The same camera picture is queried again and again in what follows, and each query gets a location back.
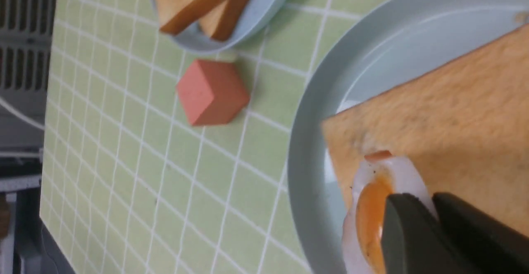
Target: plate rim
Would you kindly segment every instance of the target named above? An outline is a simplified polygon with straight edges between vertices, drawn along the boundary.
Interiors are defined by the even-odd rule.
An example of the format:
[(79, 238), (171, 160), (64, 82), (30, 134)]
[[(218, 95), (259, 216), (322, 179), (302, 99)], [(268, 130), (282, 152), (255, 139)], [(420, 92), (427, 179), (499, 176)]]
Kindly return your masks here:
[[(150, 0), (150, 1), (151, 1), (151, 7), (153, 8), (153, 11), (154, 11), (154, 14), (155, 14), (155, 17), (156, 17), (156, 20), (157, 20), (156, 22), (158, 23), (159, 19), (158, 19), (158, 13), (157, 13), (156, 0)], [(229, 42), (227, 44), (223, 44), (219, 48), (211, 48), (210, 50), (197, 50), (197, 49), (193, 48), (193, 46), (189, 46), (186, 43), (183, 43), (179, 39), (179, 36), (180, 36), (181, 33), (179, 33), (178, 35), (170, 35), (170, 34), (167, 34), (167, 33), (161, 33), (161, 34), (162, 35), (166, 35), (167, 37), (169, 37), (180, 48), (182, 48), (183, 50), (185, 50), (187, 52), (192, 52), (193, 54), (201, 55), (201, 56), (212, 55), (212, 54), (215, 54), (216, 52), (221, 52), (221, 51), (224, 51), (224, 50), (228, 50), (228, 49), (236, 46), (237, 44), (240, 44), (241, 42), (243, 42), (246, 39), (252, 37), (255, 33), (260, 31), (264, 27), (266, 27), (270, 23), (270, 20), (272, 20), (272, 18), (274, 16), (276, 16), (277, 12), (279, 12), (279, 10), (281, 8), (283, 8), (283, 5), (285, 4), (285, 2), (286, 2), (286, 0), (271, 0), (271, 2), (269, 3), (268, 7), (266, 8), (266, 10), (261, 15), (261, 17), (256, 19), (255, 22), (253, 22), (253, 25), (251, 27), (249, 27), (247, 31), (245, 31), (237, 39), (235, 39), (232, 42)], [(206, 38), (210, 42), (219, 43), (219, 42), (217, 42), (217, 41), (215, 41), (215, 40), (213, 40), (213, 39), (211, 39), (209, 37), (206, 37)]]
[[(307, 229), (306, 228), (308, 227), (308, 225), (306, 224), (306, 222), (308, 222), (308, 221), (306, 219), (304, 219), (304, 216), (306, 216), (306, 211), (309, 210), (309, 208), (304, 208), (303, 205), (305, 205), (305, 206), (308, 206), (308, 205), (306, 203), (301, 203), (301, 199), (300, 199), (300, 198), (306, 199), (306, 196), (298, 196), (296, 198), (296, 194), (299, 194), (299, 193), (306, 194), (307, 191), (304, 191), (304, 192), (300, 192), (299, 191), (300, 176), (294, 174), (295, 172), (299, 172), (299, 171), (293, 169), (294, 168), (293, 164), (296, 164), (296, 167), (299, 167), (301, 162), (299, 161), (298, 157), (314, 158), (314, 155), (311, 155), (310, 153), (309, 154), (304, 154), (304, 155), (296, 153), (298, 151), (301, 152), (299, 149), (302, 148), (302, 146), (295, 145), (295, 143), (300, 142), (300, 144), (304, 144), (305, 147), (303, 148), (304, 149), (303, 151), (304, 152), (310, 152), (310, 151), (312, 151), (310, 149), (310, 147), (313, 147), (312, 145), (318, 144), (320, 139), (323, 140), (323, 137), (321, 135), (321, 131), (318, 131), (317, 134), (319, 136), (316, 136), (313, 139), (313, 140), (316, 140), (316, 142), (314, 142), (314, 141), (312, 141), (312, 142), (309, 141), (308, 142), (308, 141), (304, 141), (302, 139), (302, 137), (305, 137), (305, 139), (306, 139), (306, 135), (304, 136), (303, 132), (307, 131), (307, 130), (303, 130), (302, 127), (307, 127), (307, 125), (306, 125), (305, 118), (303, 117), (303, 119), (302, 119), (300, 117), (300, 109), (302, 108), (302, 106), (304, 106), (305, 102), (309, 102), (309, 103), (314, 103), (315, 102), (315, 101), (311, 102), (308, 99), (308, 98), (314, 97), (315, 94), (316, 94), (316, 92), (313, 91), (314, 88), (310, 89), (311, 86), (315, 85), (315, 78), (316, 78), (315, 75), (322, 72), (322, 67), (325, 67), (325, 70), (328, 69), (326, 67), (326, 65), (329, 65), (329, 63), (328, 63), (329, 57), (331, 57), (331, 54), (332, 55), (336, 55), (336, 54), (333, 54), (333, 53), (336, 53), (335, 50), (336, 50), (337, 46), (340, 45), (340, 43), (344, 40), (344, 38), (349, 37), (351, 35), (351, 33), (356, 31), (357, 29), (365, 27), (365, 24), (368, 24), (368, 23), (372, 22), (373, 16), (377, 16), (379, 12), (382, 12), (386, 8), (390, 7), (391, 4), (394, 3), (395, 1), (399, 1), (399, 0), (386, 0), (386, 1), (382, 2), (382, 3), (380, 3), (380, 5), (376, 6), (370, 12), (365, 14), (365, 16), (363, 16), (363, 18), (361, 18), (355, 25), (353, 25), (348, 31), (346, 31), (344, 33), (344, 35), (342, 35), (340, 37), (340, 39), (337, 40), (337, 42), (332, 46), (330, 51), (325, 55), (325, 57), (319, 63), (318, 67), (314, 70), (314, 73), (312, 74), (313, 76), (309, 80), (308, 84), (306, 85), (306, 90), (305, 90), (301, 100), (299, 101), (298, 108), (296, 110), (296, 114), (295, 114), (295, 118), (294, 118), (294, 121), (293, 121), (292, 130), (291, 130), (291, 136), (289, 138), (288, 151), (287, 151), (287, 153), (288, 153), (287, 154), (287, 159), (288, 159), (288, 161), (287, 161), (287, 180), (288, 180), (287, 189), (288, 189), (288, 196), (289, 196), (289, 204), (290, 204), (290, 207), (291, 207), (291, 214), (293, 216), (293, 222), (294, 222), (294, 225), (296, 227), (296, 233), (297, 233), (298, 241), (299, 241), (300, 247), (302, 248), (306, 259), (308, 260), (308, 263), (309, 263), (311, 269), (315, 273), (327, 273), (327, 272), (329, 272), (329, 269), (322, 268), (322, 265), (317, 264), (317, 261), (321, 261), (321, 258), (317, 259), (315, 253), (313, 252), (314, 251), (313, 250), (313, 248), (314, 248), (313, 243), (314, 243), (315, 238), (317, 239), (317, 241), (322, 241), (323, 240), (323, 242), (325, 242), (325, 239), (322, 239), (322, 238), (319, 238), (319, 237), (314, 237), (314, 236), (307, 236)], [(399, 21), (407, 20), (409, 18), (410, 18), (410, 14), (408, 14), (408, 16), (406, 16), (404, 18), (401, 18)], [(374, 35), (372, 35), (372, 41), (375, 40), (374, 38), (376, 38), (376, 36), (380, 36), (381, 33), (382, 32), (379, 31), (378, 33), (375, 33)], [(320, 247), (319, 248), (320, 252), (323, 251), (323, 250), (333, 250), (333, 248), (325, 247), (324, 245), (325, 244), (319, 246)]]

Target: egg yolk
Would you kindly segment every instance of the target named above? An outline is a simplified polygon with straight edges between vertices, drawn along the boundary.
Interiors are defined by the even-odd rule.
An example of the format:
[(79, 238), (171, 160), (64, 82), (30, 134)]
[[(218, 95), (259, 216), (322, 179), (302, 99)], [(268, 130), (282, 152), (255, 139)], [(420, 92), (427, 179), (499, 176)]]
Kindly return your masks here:
[(386, 272), (380, 240), (386, 197), (392, 193), (389, 180), (379, 176), (363, 188), (358, 198), (356, 215), (358, 243), (365, 260), (377, 274)]

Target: egg white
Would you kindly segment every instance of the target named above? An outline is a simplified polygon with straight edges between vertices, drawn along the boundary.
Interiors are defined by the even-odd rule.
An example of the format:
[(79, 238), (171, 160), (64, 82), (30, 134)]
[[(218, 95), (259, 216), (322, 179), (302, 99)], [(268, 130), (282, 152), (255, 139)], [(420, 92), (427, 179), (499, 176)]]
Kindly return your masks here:
[(348, 274), (372, 274), (372, 267), (365, 260), (357, 238), (357, 203), (364, 187), (375, 180), (376, 172), (385, 167), (389, 170), (394, 193), (410, 193), (417, 197), (430, 213), (438, 218), (427, 187), (417, 169), (407, 157), (389, 157), (370, 163), (361, 161), (353, 180), (353, 205), (343, 223), (342, 252)]

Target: metal shelf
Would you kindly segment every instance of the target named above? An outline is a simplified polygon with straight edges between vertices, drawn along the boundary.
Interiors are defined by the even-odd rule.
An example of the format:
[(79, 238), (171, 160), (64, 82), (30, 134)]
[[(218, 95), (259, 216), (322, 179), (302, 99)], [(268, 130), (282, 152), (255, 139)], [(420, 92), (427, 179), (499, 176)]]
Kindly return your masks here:
[(14, 193), (40, 187), (42, 174), (0, 178), (0, 193)]

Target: cutting mat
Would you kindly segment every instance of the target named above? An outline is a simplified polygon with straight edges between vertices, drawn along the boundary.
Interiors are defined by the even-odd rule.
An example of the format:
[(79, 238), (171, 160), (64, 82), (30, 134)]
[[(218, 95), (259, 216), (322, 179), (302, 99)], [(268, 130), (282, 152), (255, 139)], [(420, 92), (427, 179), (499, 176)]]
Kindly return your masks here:
[(194, 59), (149, 0), (57, 0), (41, 218), (78, 274), (310, 272), (291, 216), (287, 143), (310, 75), (385, 0), (288, 0), (238, 46), (250, 106), (187, 126)]

